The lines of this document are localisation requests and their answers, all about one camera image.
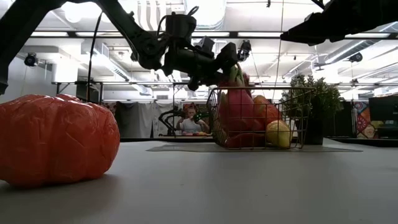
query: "metal wire basket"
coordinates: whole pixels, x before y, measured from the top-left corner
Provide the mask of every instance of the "metal wire basket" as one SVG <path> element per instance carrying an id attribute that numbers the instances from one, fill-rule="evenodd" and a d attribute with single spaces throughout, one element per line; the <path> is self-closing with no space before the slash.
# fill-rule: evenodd
<path id="1" fill-rule="evenodd" d="M 251 98 L 252 90 L 283 91 L 284 100 Z M 228 149 L 301 149 L 314 88 L 220 87 L 207 108 L 215 142 Z"/>

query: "ceiling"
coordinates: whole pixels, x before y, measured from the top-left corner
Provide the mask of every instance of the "ceiling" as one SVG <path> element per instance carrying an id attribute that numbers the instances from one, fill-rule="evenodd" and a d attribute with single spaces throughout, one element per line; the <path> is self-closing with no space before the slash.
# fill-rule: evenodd
<path id="1" fill-rule="evenodd" d="M 184 5 L 182 0 L 163 0 L 165 3 L 165 11 L 170 14 L 172 11 L 184 13 Z M 10 0 L 0 0 L 0 16 L 3 15 L 8 8 Z M 119 0 L 122 4 L 131 4 L 134 0 Z M 147 2 L 146 17 L 142 12 L 144 2 Z M 149 30 L 154 30 L 155 25 L 159 24 L 162 0 L 137 2 L 136 18 L 141 26 L 146 23 Z M 272 1 L 271 6 L 267 7 L 267 1 L 257 0 L 226 0 L 226 10 L 223 25 L 220 30 L 223 31 L 267 31 L 280 32 L 301 23 L 310 13 L 321 12 L 322 10 L 311 2 L 311 0 L 277 0 Z M 155 22 L 150 15 L 155 12 Z M 94 30 L 96 17 L 83 18 L 79 22 L 69 22 L 65 18 L 63 9 L 56 9 L 48 13 L 37 30 Z M 378 32 L 382 27 L 378 27 L 373 32 Z M 112 23 L 102 22 L 99 30 L 116 30 Z M 57 46 L 66 51 L 68 54 L 78 58 L 82 63 L 87 64 L 88 58 L 81 55 L 76 50 L 84 39 L 34 39 L 28 40 L 26 45 L 52 45 Z M 125 71 L 134 75 L 136 72 L 148 72 L 139 66 L 137 62 L 132 62 L 129 58 L 131 49 L 124 39 L 97 39 L 99 44 L 104 43 L 109 47 L 110 56 Z M 218 50 L 228 42 L 234 42 L 240 46 L 242 39 L 217 39 Z M 290 77 L 294 69 L 298 69 L 299 73 L 312 73 L 318 77 L 329 77 L 328 81 L 333 83 L 349 82 L 353 77 L 360 77 L 368 74 L 367 78 L 360 82 L 383 82 L 388 78 L 398 77 L 398 66 L 391 67 L 387 72 L 379 72 L 372 75 L 373 71 L 398 62 L 398 39 L 383 40 L 377 44 L 370 46 L 361 51 L 364 59 L 359 63 L 351 63 L 340 61 L 331 65 L 326 65 L 319 70 L 314 66 L 322 57 L 344 47 L 346 44 L 359 42 L 360 40 L 342 40 L 340 42 L 331 43 L 328 40 L 316 47 L 309 47 L 305 44 L 297 44 L 291 42 L 280 41 L 279 39 L 251 39 L 252 53 L 251 56 L 241 63 L 243 70 L 252 76 L 254 82 L 274 82 L 278 77 L 278 82 L 282 78 Z M 113 77 L 113 74 L 104 68 L 100 63 L 94 64 L 94 76 Z"/>

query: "table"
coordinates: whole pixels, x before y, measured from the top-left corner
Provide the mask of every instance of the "table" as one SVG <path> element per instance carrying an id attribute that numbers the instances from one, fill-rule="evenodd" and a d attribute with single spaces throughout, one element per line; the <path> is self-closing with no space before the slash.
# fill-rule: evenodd
<path id="1" fill-rule="evenodd" d="M 397 223 L 398 149 L 147 152 L 122 143 L 99 180 L 35 190 L 0 182 L 1 223 Z"/>

